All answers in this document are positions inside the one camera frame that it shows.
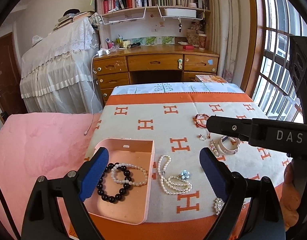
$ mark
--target human hand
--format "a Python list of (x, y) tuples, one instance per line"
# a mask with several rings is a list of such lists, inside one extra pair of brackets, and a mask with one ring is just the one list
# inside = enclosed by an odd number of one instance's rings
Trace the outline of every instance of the human hand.
[(293, 185), (293, 177), (293, 167), (292, 164), (289, 163), (285, 169), (284, 182), (282, 185), (282, 194), (280, 199), (280, 207), (286, 231), (290, 227), (293, 227), (299, 219), (297, 208), (300, 205), (301, 197)]

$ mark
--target white cable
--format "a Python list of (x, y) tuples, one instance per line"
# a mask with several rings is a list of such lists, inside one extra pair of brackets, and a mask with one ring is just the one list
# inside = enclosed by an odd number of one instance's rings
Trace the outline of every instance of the white cable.
[(94, 97), (94, 95), (95, 95), (95, 83), (93, 82), (92, 65), (93, 65), (93, 59), (94, 59), (95, 56), (97, 56), (97, 55), (98, 55), (98, 53), (97, 53), (96, 55), (94, 55), (94, 56), (92, 57), (92, 60), (91, 60), (91, 82), (92, 82), (92, 86), (93, 86), (93, 95), (92, 95), (92, 98), (91, 98), (90, 106), (91, 106), (91, 112), (92, 112), (92, 120), (91, 120), (91, 124), (90, 124), (89, 128), (88, 128), (87, 131), (85, 131), (85, 133), (84, 133), (85, 136), (88, 134), (88, 132), (89, 132), (91, 126), (92, 126), (92, 122), (93, 122), (92, 99), (93, 99), (93, 97)]

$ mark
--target orange stripe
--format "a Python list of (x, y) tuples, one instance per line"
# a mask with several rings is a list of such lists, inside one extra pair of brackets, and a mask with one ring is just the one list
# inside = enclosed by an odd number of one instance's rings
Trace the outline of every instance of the orange stripe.
[(138, 105), (191, 102), (253, 102), (245, 93), (181, 92), (111, 95), (106, 105)]
[[(280, 199), (282, 183), (275, 189), (278, 198)], [(248, 207), (249, 203), (246, 205), (246, 208), (241, 211), (236, 226), (231, 234), (230, 240), (234, 240), (239, 236), (245, 217), (247, 215)], [(145, 240), (150, 238), (150, 236), (158, 240), (203, 239), (216, 220), (216, 216), (214, 215), (180, 222), (143, 223), (134, 226), (114, 222), (91, 214), (90, 217), (92, 218), (94, 224), (97, 226), (98, 230), (101, 232), (101, 235), (106, 240), (115, 240), (117, 239), (117, 236), (120, 235), (123, 235), (125, 240)], [(69, 233), (77, 237), (71, 224)]]

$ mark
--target pearl necklace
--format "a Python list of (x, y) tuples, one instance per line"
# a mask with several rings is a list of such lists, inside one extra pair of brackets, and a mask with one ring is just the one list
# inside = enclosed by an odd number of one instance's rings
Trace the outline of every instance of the pearl necklace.
[[(161, 172), (161, 169), (160, 169), (160, 166), (161, 166), (161, 161), (164, 157), (167, 157), (169, 160), (167, 161), (167, 163), (165, 164), (165, 166), (163, 167), (163, 171)], [(165, 171), (166, 171), (166, 168), (167, 166), (169, 165), (169, 163), (171, 162), (171, 157), (169, 155), (162, 155), (159, 159), (159, 162), (158, 162), (158, 173), (159, 173), (159, 176), (160, 176), (160, 184), (162, 186), (162, 189), (165, 193), (169, 194), (169, 195), (181, 195), (181, 194), (184, 194), (184, 193), (187, 193), (189, 192), (191, 189), (192, 189), (192, 184), (185, 180), (185, 179), (181, 179), (181, 176), (171, 176), (169, 177), (168, 179), (166, 179), (164, 177), (164, 174), (165, 174)], [(176, 183), (173, 183), (171, 181), (171, 179), (178, 179), (182, 182), (185, 182), (184, 184), (176, 184)], [(169, 192), (165, 185), (164, 185), (164, 182), (166, 182), (166, 184), (168, 185), (168, 187), (170, 187), (171, 189), (177, 191), (177, 192)]]
[[(143, 174), (144, 174), (144, 180), (140, 181), (140, 182), (132, 182), (131, 180), (128, 180), (128, 179), (124, 179), (124, 180), (117, 179), (115, 177), (115, 172), (117, 170), (119, 170), (119, 169), (124, 171), (125, 170), (124, 168), (127, 168), (127, 167), (142, 171)], [(130, 172), (129, 173), (125, 173), (125, 171), (124, 171), (124, 175), (125, 176), (129, 176)], [(132, 164), (129, 164), (129, 163), (119, 163), (119, 164), (116, 164), (112, 168), (112, 170), (111, 170), (111, 177), (112, 177), (113, 181), (115, 183), (117, 183), (117, 184), (125, 184), (125, 183), (127, 183), (129, 185), (136, 186), (136, 187), (141, 186), (141, 185), (146, 185), (147, 182), (148, 182), (148, 173), (147, 173), (147, 171), (144, 168), (140, 167), (140, 166), (132, 165)]]

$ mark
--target pink bedspread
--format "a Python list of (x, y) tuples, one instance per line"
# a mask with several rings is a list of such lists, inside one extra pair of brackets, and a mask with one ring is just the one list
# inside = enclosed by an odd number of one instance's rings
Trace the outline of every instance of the pink bedspread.
[[(24, 212), (37, 177), (63, 177), (83, 163), (100, 114), (31, 113), (12, 115), (0, 131), (0, 187), (21, 233)], [(69, 217), (60, 210), (67, 230)], [(0, 203), (0, 220), (14, 236)]]

